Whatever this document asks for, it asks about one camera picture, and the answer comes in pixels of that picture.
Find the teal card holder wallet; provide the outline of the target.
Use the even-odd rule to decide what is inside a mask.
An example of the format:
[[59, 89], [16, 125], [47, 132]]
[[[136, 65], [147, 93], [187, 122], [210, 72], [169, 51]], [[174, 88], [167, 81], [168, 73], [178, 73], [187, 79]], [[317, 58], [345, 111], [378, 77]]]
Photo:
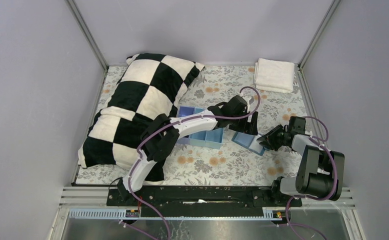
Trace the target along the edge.
[[258, 139], [261, 136], [261, 134], [250, 135], [242, 132], [236, 132], [231, 140], [239, 146], [251, 151], [252, 153], [263, 156], [264, 153], [268, 151], [268, 149], [260, 145], [258, 142]]

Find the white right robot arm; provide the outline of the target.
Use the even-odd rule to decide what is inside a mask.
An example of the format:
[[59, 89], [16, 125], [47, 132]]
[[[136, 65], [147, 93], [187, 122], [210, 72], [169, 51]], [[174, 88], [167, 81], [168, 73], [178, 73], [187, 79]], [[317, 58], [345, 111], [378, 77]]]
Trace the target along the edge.
[[278, 125], [258, 138], [268, 150], [289, 147], [301, 156], [294, 177], [279, 177], [272, 187], [287, 196], [337, 201], [343, 190], [345, 156], [329, 150], [325, 140], [306, 134], [307, 117], [292, 116], [288, 125]]

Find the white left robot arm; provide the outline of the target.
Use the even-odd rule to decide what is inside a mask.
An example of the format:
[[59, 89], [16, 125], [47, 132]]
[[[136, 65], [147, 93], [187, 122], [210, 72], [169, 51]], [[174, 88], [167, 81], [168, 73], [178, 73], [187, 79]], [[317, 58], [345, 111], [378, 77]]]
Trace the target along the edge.
[[236, 95], [207, 109], [184, 117], [160, 114], [141, 135], [137, 160], [128, 174], [122, 177], [117, 189], [124, 201], [143, 187], [152, 168], [171, 154], [177, 141], [203, 131], [229, 127], [241, 133], [257, 135], [257, 109], [251, 108], [252, 96]]

